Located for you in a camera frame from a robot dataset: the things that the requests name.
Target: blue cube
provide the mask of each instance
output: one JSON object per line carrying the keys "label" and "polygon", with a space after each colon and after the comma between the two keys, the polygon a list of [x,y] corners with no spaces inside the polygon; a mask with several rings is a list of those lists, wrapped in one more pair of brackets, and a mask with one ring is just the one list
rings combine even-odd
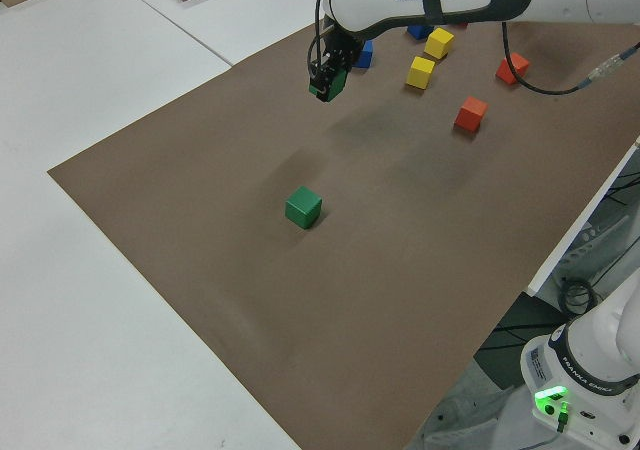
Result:
{"label": "blue cube", "polygon": [[416,40],[424,40],[431,35],[433,27],[431,25],[409,25],[407,27],[407,32],[409,32]]}
{"label": "blue cube", "polygon": [[373,58],[373,40],[367,40],[360,53],[360,58],[353,66],[357,68],[369,68],[371,66],[371,58]]}

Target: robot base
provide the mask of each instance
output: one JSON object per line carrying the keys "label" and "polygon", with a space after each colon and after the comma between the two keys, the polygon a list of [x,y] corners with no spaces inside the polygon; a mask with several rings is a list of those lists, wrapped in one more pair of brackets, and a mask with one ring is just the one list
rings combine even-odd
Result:
{"label": "robot base", "polygon": [[[533,399],[533,415],[552,428],[558,427],[563,404],[568,413],[564,433],[594,450],[631,450],[640,441],[638,385],[618,396],[601,396],[573,380],[548,345],[549,336],[525,345],[520,358],[524,381]],[[562,394],[536,394],[560,387]]]}

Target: green cube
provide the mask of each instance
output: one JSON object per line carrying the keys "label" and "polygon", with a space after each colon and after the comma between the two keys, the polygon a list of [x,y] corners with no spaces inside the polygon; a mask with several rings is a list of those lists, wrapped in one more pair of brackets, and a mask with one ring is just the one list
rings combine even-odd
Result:
{"label": "green cube", "polygon": [[287,199],[284,215],[300,228],[309,228],[320,216],[322,198],[307,187],[300,187]]}

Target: white table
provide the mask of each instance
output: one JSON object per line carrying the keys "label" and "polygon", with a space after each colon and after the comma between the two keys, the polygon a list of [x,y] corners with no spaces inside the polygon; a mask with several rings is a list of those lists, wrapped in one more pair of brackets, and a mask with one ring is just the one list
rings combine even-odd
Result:
{"label": "white table", "polygon": [[[143,0],[236,64],[313,23],[316,0]],[[304,64],[305,55],[292,56]]]}
{"label": "white table", "polygon": [[228,65],[140,0],[0,33],[0,448],[296,449],[46,174]]}

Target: cube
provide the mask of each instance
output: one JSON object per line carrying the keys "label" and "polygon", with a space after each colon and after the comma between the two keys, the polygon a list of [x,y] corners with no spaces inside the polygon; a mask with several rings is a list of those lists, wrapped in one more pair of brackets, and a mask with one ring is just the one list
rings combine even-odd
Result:
{"label": "cube", "polygon": [[427,88],[435,66],[436,64],[431,60],[415,57],[407,75],[407,85],[421,88],[422,90]]}
{"label": "cube", "polygon": [[300,228],[307,229],[318,219],[321,208],[322,198],[301,186],[287,199],[284,214]]}
{"label": "cube", "polygon": [[453,39],[455,37],[452,33],[447,32],[443,28],[436,28],[429,38],[427,38],[427,43],[424,46],[424,53],[427,55],[431,55],[434,58],[444,58],[449,50],[451,50],[451,45],[453,44]]}
{"label": "cube", "polygon": [[424,40],[433,32],[433,27],[431,25],[409,25],[407,32],[416,40]]}
{"label": "cube", "polygon": [[371,66],[371,59],[373,58],[373,40],[367,40],[364,43],[362,52],[360,52],[360,58],[354,63],[356,68],[369,68]]}
{"label": "cube", "polygon": [[[519,53],[511,54],[511,61],[513,62],[513,66],[516,69],[516,72],[521,77],[524,77],[527,74],[527,70],[529,70],[529,60],[524,58]],[[511,69],[509,68],[509,64],[507,63],[507,59],[503,58],[500,67],[498,67],[498,71],[496,72],[496,77],[501,80],[504,80],[509,85],[513,85],[517,82],[516,77],[511,73]]]}
{"label": "cube", "polygon": [[462,105],[462,108],[460,108],[460,112],[458,112],[455,123],[460,128],[464,128],[469,132],[475,133],[478,131],[480,122],[482,121],[484,114],[487,113],[488,108],[489,105],[482,100],[478,100],[474,97],[468,97]]}

